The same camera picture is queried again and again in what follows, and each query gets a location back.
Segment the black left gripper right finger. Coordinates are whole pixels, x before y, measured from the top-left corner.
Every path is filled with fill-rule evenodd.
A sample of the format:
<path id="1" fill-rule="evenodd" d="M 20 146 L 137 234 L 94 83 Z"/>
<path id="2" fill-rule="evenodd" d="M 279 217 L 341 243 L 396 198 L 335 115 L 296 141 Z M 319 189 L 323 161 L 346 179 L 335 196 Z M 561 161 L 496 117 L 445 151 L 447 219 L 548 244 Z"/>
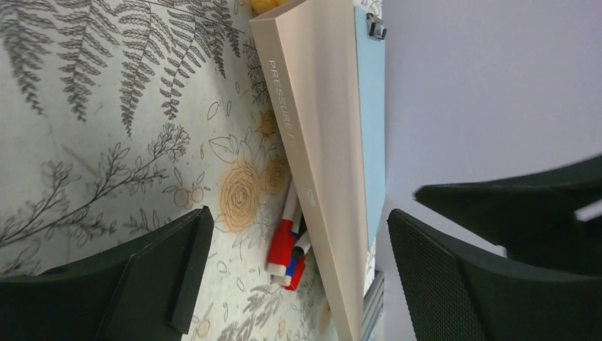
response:
<path id="1" fill-rule="evenodd" d="M 394 209 L 388 231 L 418 340 L 600 340 L 601 278 L 490 253 Z"/>

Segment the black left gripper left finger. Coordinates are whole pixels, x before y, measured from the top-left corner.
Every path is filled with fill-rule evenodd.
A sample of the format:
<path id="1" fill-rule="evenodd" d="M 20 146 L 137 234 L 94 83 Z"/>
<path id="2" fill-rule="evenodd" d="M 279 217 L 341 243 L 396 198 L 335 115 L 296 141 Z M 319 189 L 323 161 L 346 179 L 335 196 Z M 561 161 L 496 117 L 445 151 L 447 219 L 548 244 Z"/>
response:
<path id="1" fill-rule="evenodd" d="M 208 207 L 36 276 L 1 280 L 2 340 L 180 340 L 214 219 Z"/>

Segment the beige file folder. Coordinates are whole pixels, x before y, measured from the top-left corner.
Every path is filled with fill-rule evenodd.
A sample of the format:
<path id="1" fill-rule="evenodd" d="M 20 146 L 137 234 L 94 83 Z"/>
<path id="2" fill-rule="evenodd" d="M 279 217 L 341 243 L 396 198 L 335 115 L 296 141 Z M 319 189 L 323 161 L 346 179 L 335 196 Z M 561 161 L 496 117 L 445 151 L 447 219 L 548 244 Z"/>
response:
<path id="1" fill-rule="evenodd" d="M 367 257 L 352 1 L 289 1 L 250 22 L 340 340 L 360 340 Z"/>

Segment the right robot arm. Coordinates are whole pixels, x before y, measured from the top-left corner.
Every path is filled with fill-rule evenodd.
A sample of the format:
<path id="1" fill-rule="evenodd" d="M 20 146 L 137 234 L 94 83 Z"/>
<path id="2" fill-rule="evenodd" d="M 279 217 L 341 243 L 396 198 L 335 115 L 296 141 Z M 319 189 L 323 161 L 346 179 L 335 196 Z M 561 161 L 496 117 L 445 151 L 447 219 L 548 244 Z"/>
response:
<path id="1" fill-rule="evenodd" d="M 577 210 L 601 200 L 601 157 L 539 173 L 476 183 L 425 185 L 422 205 L 524 264 L 601 275 L 601 217 Z"/>

